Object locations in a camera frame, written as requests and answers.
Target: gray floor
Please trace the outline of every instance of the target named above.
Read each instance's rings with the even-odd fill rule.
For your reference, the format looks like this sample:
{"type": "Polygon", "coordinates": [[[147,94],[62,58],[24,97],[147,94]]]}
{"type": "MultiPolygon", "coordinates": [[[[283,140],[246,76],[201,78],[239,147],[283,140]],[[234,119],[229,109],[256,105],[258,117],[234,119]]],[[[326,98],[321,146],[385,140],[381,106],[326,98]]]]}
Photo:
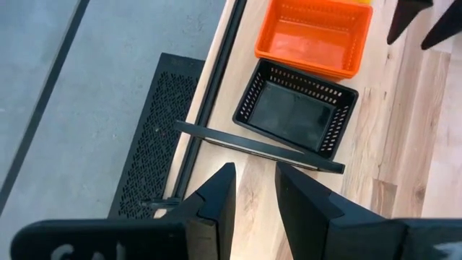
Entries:
{"type": "MultiPolygon", "coordinates": [[[[91,0],[0,216],[106,217],[162,52],[205,59],[225,0],[91,0]]],[[[0,183],[76,0],[0,0],[0,183]]]]}

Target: light wood surface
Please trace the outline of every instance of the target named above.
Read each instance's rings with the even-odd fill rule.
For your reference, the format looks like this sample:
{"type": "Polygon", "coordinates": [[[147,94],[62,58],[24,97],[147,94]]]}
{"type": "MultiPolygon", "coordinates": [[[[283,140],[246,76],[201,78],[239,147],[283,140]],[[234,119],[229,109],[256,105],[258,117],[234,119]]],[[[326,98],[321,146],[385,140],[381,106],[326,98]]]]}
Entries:
{"type": "MultiPolygon", "coordinates": [[[[187,122],[193,123],[235,0],[228,0],[187,122]]],[[[268,0],[248,0],[208,127],[282,146],[232,122],[255,68],[253,47],[268,0]]],[[[420,43],[449,3],[423,11],[386,45],[396,0],[376,0],[361,69],[340,84],[359,100],[335,161],[343,175],[305,171],[330,189],[385,217],[462,217],[462,37],[429,51],[420,43]]],[[[165,197],[189,136],[180,138],[165,197]]],[[[232,259],[291,259],[276,202],[275,163],[203,142],[188,194],[225,163],[237,170],[232,259]]]]}

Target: perforated metal panel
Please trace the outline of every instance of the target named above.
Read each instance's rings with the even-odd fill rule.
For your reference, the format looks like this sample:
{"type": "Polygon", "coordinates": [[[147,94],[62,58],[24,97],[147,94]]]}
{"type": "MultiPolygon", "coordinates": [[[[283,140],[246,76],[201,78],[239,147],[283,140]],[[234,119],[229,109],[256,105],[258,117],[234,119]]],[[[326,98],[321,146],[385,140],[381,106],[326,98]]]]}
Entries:
{"type": "Polygon", "coordinates": [[[203,66],[192,58],[160,56],[109,217],[152,218],[141,203],[162,198],[180,137],[173,124],[186,119],[203,66]]]}

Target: perforated basket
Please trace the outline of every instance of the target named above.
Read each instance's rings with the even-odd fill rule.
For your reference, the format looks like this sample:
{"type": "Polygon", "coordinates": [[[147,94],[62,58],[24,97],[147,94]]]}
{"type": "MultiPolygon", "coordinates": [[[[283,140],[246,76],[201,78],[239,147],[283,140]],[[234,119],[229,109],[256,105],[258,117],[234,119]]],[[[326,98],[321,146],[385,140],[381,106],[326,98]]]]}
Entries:
{"type": "Polygon", "coordinates": [[[359,70],[372,7],[354,1],[271,0],[256,41],[259,58],[332,79],[359,70]]]}
{"type": "Polygon", "coordinates": [[[261,59],[233,121],[302,152],[333,159],[358,92],[261,59]]]}

